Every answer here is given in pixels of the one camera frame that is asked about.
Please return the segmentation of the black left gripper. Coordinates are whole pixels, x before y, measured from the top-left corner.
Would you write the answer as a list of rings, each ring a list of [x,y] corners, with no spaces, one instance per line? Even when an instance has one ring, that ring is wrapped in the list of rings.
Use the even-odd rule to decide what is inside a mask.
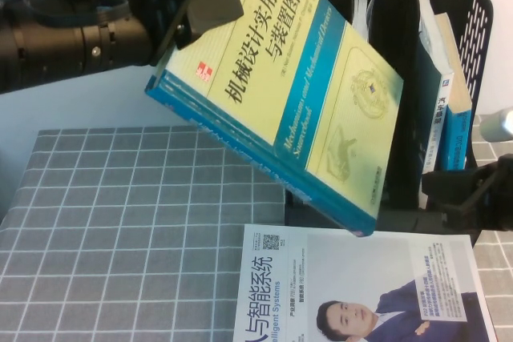
[[[204,33],[244,15],[241,0],[139,0],[137,17],[151,42],[151,66],[173,47],[183,49]]]

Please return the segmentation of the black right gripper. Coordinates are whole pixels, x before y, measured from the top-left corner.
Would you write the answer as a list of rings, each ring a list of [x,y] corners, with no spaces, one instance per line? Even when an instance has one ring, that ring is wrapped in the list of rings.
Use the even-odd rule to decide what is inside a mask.
[[[462,230],[512,229],[512,157],[465,171],[422,176],[427,209],[447,204],[447,222]]]

